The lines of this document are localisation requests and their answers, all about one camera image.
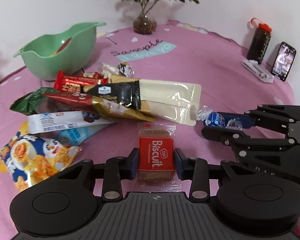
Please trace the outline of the dark bottle red cap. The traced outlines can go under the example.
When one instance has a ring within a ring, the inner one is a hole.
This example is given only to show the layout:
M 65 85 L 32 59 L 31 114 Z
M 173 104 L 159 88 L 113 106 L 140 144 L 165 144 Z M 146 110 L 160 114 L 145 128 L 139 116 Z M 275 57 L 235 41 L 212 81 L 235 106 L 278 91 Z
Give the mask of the dark bottle red cap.
M 250 24 L 255 27 L 255 32 L 247 53 L 247 59 L 261 64 L 271 39 L 272 29 L 258 18 L 252 18 Z

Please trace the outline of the black smartphone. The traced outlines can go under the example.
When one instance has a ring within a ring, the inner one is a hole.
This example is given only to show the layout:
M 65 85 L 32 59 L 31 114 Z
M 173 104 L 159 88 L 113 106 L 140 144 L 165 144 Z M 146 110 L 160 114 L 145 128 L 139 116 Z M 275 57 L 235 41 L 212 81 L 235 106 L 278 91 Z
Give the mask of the black smartphone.
M 296 49 L 286 42 L 281 42 L 271 74 L 285 82 L 296 56 Z

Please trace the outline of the white phone stand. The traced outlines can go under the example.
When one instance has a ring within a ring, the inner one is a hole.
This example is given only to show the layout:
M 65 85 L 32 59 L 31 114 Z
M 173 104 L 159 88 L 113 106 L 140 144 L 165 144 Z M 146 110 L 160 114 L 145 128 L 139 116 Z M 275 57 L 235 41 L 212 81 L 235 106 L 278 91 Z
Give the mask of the white phone stand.
M 263 83 L 273 83 L 274 76 L 270 74 L 268 70 L 261 67 L 257 61 L 254 60 L 243 60 L 241 62 L 242 66 L 251 72 L 257 79 Z

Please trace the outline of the red chocolate bar wrapper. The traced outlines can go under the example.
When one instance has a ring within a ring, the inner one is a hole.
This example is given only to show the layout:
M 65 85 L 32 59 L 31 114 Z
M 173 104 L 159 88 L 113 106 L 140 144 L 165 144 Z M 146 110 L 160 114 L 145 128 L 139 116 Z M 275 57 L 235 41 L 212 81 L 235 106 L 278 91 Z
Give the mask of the red chocolate bar wrapper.
M 54 89 L 61 92 L 80 93 L 84 86 L 101 85 L 108 83 L 98 72 L 82 72 L 76 76 L 67 75 L 59 71 L 55 80 Z

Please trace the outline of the green plastic bowl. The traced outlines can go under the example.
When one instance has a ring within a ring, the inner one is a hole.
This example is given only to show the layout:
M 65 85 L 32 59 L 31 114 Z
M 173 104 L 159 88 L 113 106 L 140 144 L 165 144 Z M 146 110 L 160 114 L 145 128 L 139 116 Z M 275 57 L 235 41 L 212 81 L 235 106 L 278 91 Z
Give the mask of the green plastic bowl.
M 105 22 L 83 22 L 58 34 L 45 34 L 19 49 L 27 69 L 45 81 L 56 79 L 59 71 L 74 74 L 90 60 L 96 44 L 97 27 Z

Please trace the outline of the yellow blue cartoon snack bag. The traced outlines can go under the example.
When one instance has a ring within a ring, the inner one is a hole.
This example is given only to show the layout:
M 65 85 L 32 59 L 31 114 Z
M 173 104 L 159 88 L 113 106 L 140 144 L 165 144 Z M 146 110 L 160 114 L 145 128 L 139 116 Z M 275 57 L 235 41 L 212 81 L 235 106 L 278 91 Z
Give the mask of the yellow blue cartoon snack bag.
M 32 135 L 23 122 L 0 151 L 0 173 L 10 174 L 21 192 L 69 167 L 81 150 L 80 146 Z

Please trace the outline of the light blue snack bar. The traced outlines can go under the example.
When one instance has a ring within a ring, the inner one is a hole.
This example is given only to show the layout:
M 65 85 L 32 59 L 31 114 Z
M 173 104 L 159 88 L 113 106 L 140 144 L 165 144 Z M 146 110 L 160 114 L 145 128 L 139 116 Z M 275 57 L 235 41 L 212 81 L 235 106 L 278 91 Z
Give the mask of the light blue snack bar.
M 83 141 L 107 126 L 109 126 L 109 124 L 67 129 L 59 132 L 55 136 L 55 139 L 63 145 L 79 146 Z

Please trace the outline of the cream long snack pouch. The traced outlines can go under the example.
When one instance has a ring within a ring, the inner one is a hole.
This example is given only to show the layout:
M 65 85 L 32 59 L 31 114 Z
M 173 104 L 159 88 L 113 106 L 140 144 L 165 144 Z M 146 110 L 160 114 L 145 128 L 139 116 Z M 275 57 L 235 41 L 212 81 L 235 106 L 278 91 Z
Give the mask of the cream long snack pouch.
M 202 87 L 195 83 L 138 79 L 142 113 L 195 126 Z

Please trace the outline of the dark red gold snack bar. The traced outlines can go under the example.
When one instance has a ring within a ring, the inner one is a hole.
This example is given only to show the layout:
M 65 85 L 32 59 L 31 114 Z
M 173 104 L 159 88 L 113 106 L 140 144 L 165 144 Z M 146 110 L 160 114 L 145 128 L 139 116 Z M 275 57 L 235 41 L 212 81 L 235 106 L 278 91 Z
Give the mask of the dark red gold snack bar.
M 154 121 L 152 116 L 143 114 L 140 111 L 89 94 L 55 92 L 44 93 L 44 96 L 80 111 L 117 119 Z

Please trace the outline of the black gold snack pouch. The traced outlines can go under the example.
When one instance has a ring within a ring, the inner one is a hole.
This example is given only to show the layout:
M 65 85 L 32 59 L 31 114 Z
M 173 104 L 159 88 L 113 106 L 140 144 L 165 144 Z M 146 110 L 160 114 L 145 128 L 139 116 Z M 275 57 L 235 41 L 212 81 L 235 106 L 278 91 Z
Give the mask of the black gold snack pouch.
M 134 110 L 141 108 L 139 81 L 88 85 L 83 91 Z

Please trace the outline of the red Biscuit packet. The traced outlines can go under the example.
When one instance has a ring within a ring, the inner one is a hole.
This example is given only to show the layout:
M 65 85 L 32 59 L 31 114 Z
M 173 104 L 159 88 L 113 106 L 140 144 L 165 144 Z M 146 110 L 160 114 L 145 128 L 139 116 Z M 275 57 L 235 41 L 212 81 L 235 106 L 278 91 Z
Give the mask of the red Biscuit packet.
M 181 190 L 174 163 L 174 125 L 142 123 L 138 125 L 138 183 L 143 191 L 173 192 Z

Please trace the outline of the green snack bag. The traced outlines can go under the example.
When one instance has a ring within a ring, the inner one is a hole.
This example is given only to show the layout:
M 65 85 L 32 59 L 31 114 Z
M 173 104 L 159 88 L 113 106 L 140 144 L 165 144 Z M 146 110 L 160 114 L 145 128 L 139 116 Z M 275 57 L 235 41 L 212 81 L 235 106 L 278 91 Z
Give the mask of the green snack bag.
M 45 93 L 56 92 L 58 92 L 58 90 L 54 88 L 41 87 L 36 91 L 17 99 L 10 106 L 10 110 L 24 115 L 75 111 L 74 108 L 64 105 L 51 98 L 47 98 L 44 95 Z

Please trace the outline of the black gold candy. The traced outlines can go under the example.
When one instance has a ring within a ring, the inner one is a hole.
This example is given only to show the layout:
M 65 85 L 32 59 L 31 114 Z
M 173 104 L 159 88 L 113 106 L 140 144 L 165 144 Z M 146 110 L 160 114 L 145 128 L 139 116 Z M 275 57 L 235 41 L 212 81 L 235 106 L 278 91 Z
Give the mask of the black gold candy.
M 128 62 L 121 62 L 118 65 L 118 69 L 119 69 L 120 74 L 125 77 L 133 77 L 134 76 L 134 70 Z

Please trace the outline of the white blueberry snack bar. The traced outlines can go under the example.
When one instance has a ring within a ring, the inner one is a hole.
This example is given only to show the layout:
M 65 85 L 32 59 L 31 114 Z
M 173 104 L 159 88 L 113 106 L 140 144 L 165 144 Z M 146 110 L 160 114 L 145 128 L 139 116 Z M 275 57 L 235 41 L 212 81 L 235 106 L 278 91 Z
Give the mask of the white blueberry snack bar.
M 42 113 L 28 116 L 28 127 L 31 134 L 112 123 L 113 120 L 111 118 L 84 111 Z

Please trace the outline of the white nougat candy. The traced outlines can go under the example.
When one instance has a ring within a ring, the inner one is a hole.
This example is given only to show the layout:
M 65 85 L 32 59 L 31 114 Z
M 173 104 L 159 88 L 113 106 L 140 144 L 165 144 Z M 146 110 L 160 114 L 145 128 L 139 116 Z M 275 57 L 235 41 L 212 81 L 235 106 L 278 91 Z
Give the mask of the white nougat candy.
M 112 66 L 104 62 L 101 62 L 100 67 L 101 67 L 100 74 L 103 76 L 104 79 L 110 77 L 111 75 L 120 75 L 120 70 L 118 66 Z

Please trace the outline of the blue candy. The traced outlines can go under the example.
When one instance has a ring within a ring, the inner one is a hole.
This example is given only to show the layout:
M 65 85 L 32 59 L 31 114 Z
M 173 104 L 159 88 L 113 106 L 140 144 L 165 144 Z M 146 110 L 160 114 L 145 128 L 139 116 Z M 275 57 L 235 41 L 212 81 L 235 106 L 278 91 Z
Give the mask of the blue candy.
M 221 116 L 207 106 L 203 106 L 196 114 L 196 119 L 202 121 L 205 126 L 217 127 Z

